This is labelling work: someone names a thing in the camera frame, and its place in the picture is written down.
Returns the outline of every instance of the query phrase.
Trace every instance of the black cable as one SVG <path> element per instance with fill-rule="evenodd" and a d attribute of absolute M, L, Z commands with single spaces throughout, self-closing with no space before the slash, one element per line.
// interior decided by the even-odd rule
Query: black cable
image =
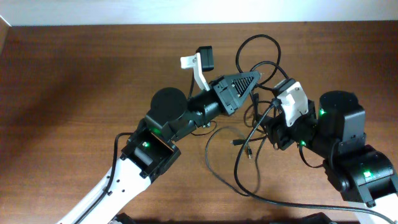
<path fill-rule="evenodd" d="M 258 98 L 254 99 L 253 96 L 253 92 L 250 92 L 250 99 L 252 101 L 252 105 L 253 105 L 253 120 L 257 120 L 257 114 L 259 114 L 259 110 L 258 110 Z"/>
<path fill-rule="evenodd" d="M 105 195 L 108 193 L 108 190 L 111 188 L 112 181 L 114 178 L 114 173 L 116 169 L 116 161 L 118 160 L 118 142 L 121 136 L 132 135 L 133 133 L 120 133 L 114 139 L 114 147 L 113 147 L 113 160 L 112 160 L 112 168 L 111 175 L 109 176 L 109 181 L 106 187 L 103 189 L 103 193 L 97 198 L 97 200 L 81 215 L 81 217 L 75 222 L 75 224 L 79 224 L 83 221 L 88 214 L 104 199 Z"/>
<path fill-rule="evenodd" d="M 195 84 L 195 77 L 193 76 L 193 73 L 192 73 L 191 87 L 189 88 L 188 100 L 192 97 L 193 85 L 194 84 Z"/>
<path fill-rule="evenodd" d="M 258 141 L 258 140 L 263 140 L 268 138 L 268 136 L 263 136 L 263 137 L 259 137 L 259 138 L 255 138 L 255 139 L 250 139 L 249 142 L 253 142 L 253 141 Z M 244 139 L 234 139 L 232 140 L 232 144 L 234 146 L 240 146 L 244 143 Z"/>
<path fill-rule="evenodd" d="M 255 64 L 255 66 L 253 66 L 253 67 L 250 69 L 250 72 L 255 71 L 255 69 L 256 69 L 258 66 L 260 66 L 260 65 L 273 65 L 273 66 L 275 66 L 275 69 L 276 69 L 276 70 L 279 70 L 279 71 L 281 72 L 281 74 L 282 74 L 285 78 L 289 78 L 289 76 L 287 76 L 286 72 L 282 69 L 281 66 L 279 66 L 277 63 L 271 62 L 271 61 L 262 61 L 262 62 L 259 62 L 259 63 Z"/>
<path fill-rule="evenodd" d="M 265 86 L 262 86 L 262 85 L 259 85 L 259 84 L 256 84 L 254 87 L 255 88 L 260 88 L 260 89 L 263 89 L 263 90 L 268 90 L 268 91 L 271 91 L 271 92 L 274 91 L 273 88 L 265 87 Z"/>
<path fill-rule="evenodd" d="M 313 205 L 313 204 L 302 204 L 302 203 L 291 203 L 291 202 L 279 202 L 279 201 L 275 201 L 275 200 L 266 199 L 264 197 L 260 197 L 260 196 L 258 196 L 256 194 L 251 193 L 248 189 L 246 189 L 242 185 L 242 183 L 240 183 L 239 178 L 238 178 L 239 161 L 240 161 L 240 158 L 242 156 L 243 149 L 246 147 L 246 145 L 248 144 L 249 140 L 253 136 L 254 132 L 259 127 L 259 124 L 261 123 L 261 121 L 267 116 L 267 113 L 270 112 L 270 110 L 273 107 L 274 107 L 274 105 L 271 104 L 268 107 L 268 109 L 266 110 L 266 112 L 264 112 L 264 114 L 261 116 L 259 122 L 256 124 L 255 127 L 253 127 L 252 131 L 247 136 L 244 144 L 241 146 L 241 149 L 238 152 L 238 156 L 236 158 L 235 167 L 234 167 L 234 178 L 235 178 L 235 181 L 236 181 L 237 185 L 239 186 L 239 188 L 241 190 L 243 190 L 245 193 L 247 193 L 249 196 L 251 196 L 254 199 L 257 199 L 257 200 L 259 200 L 261 202 L 270 203 L 270 204 L 273 204 L 273 205 L 280 205 L 280 206 L 285 206 L 285 207 L 295 207 L 295 208 L 311 208 L 311 209 L 341 210 L 341 211 L 348 211 L 348 212 L 361 212 L 361 213 L 367 213 L 367 214 L 370 214 L 370 215 L 375 215 L 377 217 L 380 217 L 380 218 L 384 219 L 385 221 L 387 221 L 390 224 L 395 224 L 391 219 L 389 219 L 385 215 L 377 213 L 377 212 L 374 212 L 372 210 L 367 210 L 367 209 L 363 209 L 363 208 L 354 208 L 354 207 L 331 206 L 331 205 Z"/>
<path fill-rule="evenodd" d="M 236 52 L 236 56 L 235 56 L 235 65 L 236 65 L 236 68 L 238 69 L 238 71 L 239 71 L 240 73 L 243 73 L 243 71 L 242 71 L 242 69 L 241 69 L 241 66 L 240 66 L 240 64 L 239 64 L 239 56 L 241 55 L 242 49 L 243 49 L 244 46 L 245 46 L 246 44 L 248 44 L 250 41 L 252 41 L 252 40 L 254 40 L 254 39 L 256 39 L 256 38 L 259 38 L 259 37 L 266 38 L 266 39 L 272 41 L 272 42 L 275 44 L 275 46 L 276 46 L 277 49 L 278 49 L 278 58 L 277 58 L 277 60 L 276 60 L 276 64 L 279 65 L 280 56 L 281 56 L 281 54 L 282 54 L 282 52 L 281 52 L 281 50 L 280 50 L 279 43 L 278 43 L 274 38 L 272 38 L 272 37 L 270 37 L 270 36 L 268 36 L 268 35 L 265 35 L 265 34 L 258 34 L 258 35 L 254 35 L 254 36 L 252 36 L 252 37 L 249 37 L 247 40 L 245 40 L 245 41 L 241 44 L 241 46 L 239 47 L 238 51 Z M 274 71 L 272 72 L 272 74 L 271 74 L 265 81 L 261 82 L 260 85 L 263 85 L 263 84 L 267 83 L 267 82 L 275 75 L 276 71 L 277 71 L 277 68 L 275 68 Z"/>
<path fill-rule="evenodd" d="M 332 170 L 335 169 L 335 165 L 333 164 L 333 157 L 335 156 L 335 146 L 339 142 L 339 140 L 336 139 L 335 143 L 333 143 L 333 146 L 331 147 L 330 155 L 329 155 L 329 166 Z"/>
<path fill-rule="evenodd" d="M 257 103 L 260 104 L 260 103 L 271 103 L 271 102 L 270 102 L 270 101 L 267 101 L 267 100 L 260 100 L 260 101 L 258 101 Z M 250 105 L 250 106 L 246 109 L 246 111 L 244 112 L 244 114 L 243 114 L 243 123 L 244 123 L 244 125 L 246 125 L 246 127 L 248 127 L 248 128 L 252 128 L 252 127 L 253 127 L 253 125 L 251 125 L 251 126 L 248 125 L 248 121 L 247 121 L 249 110 L 250 110 L 253 106 L 254 106 L 254 104 Z M 257 131 L 260 132 L 260 133 L 262 133 L 262 134 L 265 134 L 265 132 L 262 131 L 262 130 L 260 130 L 260 129 L 257 129 Z"/>
<path fill-rule="evenodd" d="M 191 135 L 193 135 L 193 136 L 205 136 L 205 135 L 207 135 L 207 134 L 212 133 L 212 132 L 217 128 L 217 121 L 211 120 L 210 122 L 211 122 L 211 123 L 212 123 L 212 122 L 215 123 L 214 128 L 213 128 L 211 131 L 209 131 L 209 132 L 207 132 L 207 133 L 204 133 L 204 134 L 195 134 L 195 133 L 191 133 Z"/>
<path fill-rule="evenodd" d="M 320 165 L 318 165 L 318 166 L 311 166 L 311 165 L 307 162 L 307 160 L 305 160 L 305 157 L 304 157 L 304 154 L 303 154 L 303 146 L 300 145 L 300 144 L 298 145 L 298 152 L 300 153 L 301 160 L 303 160 L 303 162 L 305 163 L 305 165 L 307 165 L 307 166 L 309 166 L 309 167 L 311 167 L 311 168 L 314 168 L 314 169 L 323 167 L 322 164 L 320 164 Z"/>
<path fill-rule="evenodd" d="M 265 141 L 267 140 L 267 137 L 268 136 L 264 136 L 263 137 L 263 139 L 262 139 L 262 141 L 260 143 L 259 149 L 257 150 L 256 158 L 254 159 L 254 164 L 256 165 L 256 171 L 257 171 L 257 186 L 256 186 L 256 188 L 253 191 L 254 194 L 259 191 L 260 185 L 261 185 L 261 176 L 260 176 L 260 168 L 259 168 L 259 155 L 260 155 L 260 151 L 262 149 L 262 146 L 264 145 Z"/>
<path fill-rule="evenodd" d="M 215 131 L 215 132 L 210 136 L 209 140 L 208 140 L 207 143 L 206 143 L 206 147 L 205 147 L 205 162 L 206 162 L 207 169 L 209 169 L 210 172 L 211 172 L 219 181 L 221 181 L 222 183 L 224 183 L 225 185 L 227 185 L 227 186 L 228 186 L 230 189 L 232 189 L 234 192 L 236 192 L 237 194 L 240 194 L 240 195 L 242 195 L 242 196 L 244 196 L 244 197 L 248 197 L 249 195 L 241 193 L 238 189 L 236 189 L 235 187 L 233 187 L 230 183 L 228 183 L 228 182 L 227 182 L 226 180 L 224 180 L 220 175 L 218 175 L 218 174 L 211 168 L 211 166 L 210 166 L 210 162 L 209 162 L 209 158 L 208 158 L 208 150 L 209 150 L 210 142 L 211 142 L 211 140 L 212 140 L 218 133 L 220 133 L 222 130 L 225 130 L 225 129 L 231 130 L 231 131 L 235 132 L 236 134 L 238 134 L 241 138 L 244 138 L 244 134 L 243 134 L 238 128 L 235 128 L 235 127 L 232 127 L 232 126 L 225 126 L 225 127 L 222 127 L 222 128 L 220 128 L 220 129 L 218 129 L 217 131 Z"/>

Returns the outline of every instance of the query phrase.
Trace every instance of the metal bracket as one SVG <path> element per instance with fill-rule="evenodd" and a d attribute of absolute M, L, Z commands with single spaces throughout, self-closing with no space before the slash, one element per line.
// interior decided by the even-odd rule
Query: metal bracket
<path fill-rule="evenodd" d="M 281 106 L 288 127 L 291 127 L 301 115 L 308 113 L 308 98 L 299 82 L 288 87 L 277 98 L 282 102 Z"/>
<path fill-rule="evenodd" d="M 181 57 L 181 68 L 182 69 L 193 69 L 193 77 L 201 90 L 209 91 L 210 87 L 206 82 L 201 70 L 201 59 L 200 53 L 196 53 L 192 56 Z"/>

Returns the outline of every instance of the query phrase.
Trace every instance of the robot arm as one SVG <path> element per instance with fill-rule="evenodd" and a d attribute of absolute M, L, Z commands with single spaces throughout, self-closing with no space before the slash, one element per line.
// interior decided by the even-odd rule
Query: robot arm
<path fill-rule="evenodd" d="M 72 211 L 57 224 L 108 223 L 136 195 L 164 174 L 181 154 L 174 144 L 196 128 L 223 114 L 232 115 L 260 79 L 258 72 L 225 75 L 207 84 L 203 71 L 213 69 L 211 47 L 181 58 L 182 68 L 192 68 L 202 91 L 193 98 L 176 88 L 158 91 L 150 110 L 130 136 L 112 169 Z M 308 100 L 299 82 L 285 79 L 272 92 L 281 113 L 266 117 L 261 126 L 275 149 L 294 142 L 325 158 L 328 180 L 343 200 L 398 220 L 398 177 L 386 156 L 365 146 L 364 110 L 358 99 L 343 91 L 325 93 L 317 119 L 315 104 Z M 385 223 L 378 217 L 358 213 L 361 223 Z"/>
<path fill-rule="evenodd" d="M 182 57 L 181 63 L 182 68 L 193 68 L 195 80 L 202 91 L 188 100 L 176 88 L 159 90 L 152 98 L 150 110 L 122 149 L 110 189 L 100 198 L 108 184 L 111 169 L 57 224 L 101 224 L 111 221 L 120 209 L 175 162 L 181 152 L 173 142 L 207 125 L 221 114 L 232 115 L 242 107 L 261 77 L 259 72 L 246 72 L 225 75 L 207 84 L 202 69 L 212 69 L 211 47 L 200 47 L 195 55 Z"/>

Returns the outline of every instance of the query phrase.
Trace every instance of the brown wood surface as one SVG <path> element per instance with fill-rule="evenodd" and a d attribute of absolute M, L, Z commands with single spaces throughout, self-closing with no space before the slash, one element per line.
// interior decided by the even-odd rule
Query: brown wood surface
<path fill-rule="evenodd" d="M 157 90 L 172 86 L 188 93 L 191 72 L 180 69 L 181 56 L 212 45 L 210 81 L 236 73 L 239 45 L 259 33 L 279 42 L 282 67 L 310 99 L 318 102 L 330 90 L 355 92 L 366 109 L 368 143 L 398 165 L 398 22 L 12 27 L 0 58 L 0 223 L 61 219 L 104 176 L 115 135 L 135 130 Z M 255 40 L 243 50 L 241 66 L 248 70 L 258 61 L 276 60 L 276 53 L 271 42 Z M 259 70 L 268 76 L 272 68 Z M 278 74 L 269 85 L 281 78 Z M 261 98 L 271 96 L 261 92 Z M 248 133 L 243 112 L 219 117 L 218 125 Z M 275 220 L 320 212 L 267 205 L 232 192 L 206 169 L 208 137 L 179 141 L 182 155 L 176 163 L 122 212 L 158 220 Z M 227 132 L 218 136 L 209 155 L 214 169 L 231 182 L 238 150 L 231 147 L 232 138 Z M 311 164 L 322 161 L 305 155 Z M 275 151 L 266 144 L 259 163 L 262 196 L 346 205 L 323 169 L 305 166 L 296 147 Z M 253 189 L 254 161 L 245 158 L 240 168 Z M 355 219 L 347 212 L 325 213 Z"/>

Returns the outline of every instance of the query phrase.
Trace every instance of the triangular black bracket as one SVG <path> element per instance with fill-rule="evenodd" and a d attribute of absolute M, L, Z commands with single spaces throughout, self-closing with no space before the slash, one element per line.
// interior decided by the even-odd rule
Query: triangular black bracket
<path fill-rule="evenodd" d="M 260 78 L 260 73 L 254 71 L 223 75 L 210 83 L 223 105 L 225 115 L 232 115 L 242 107 Z"/>

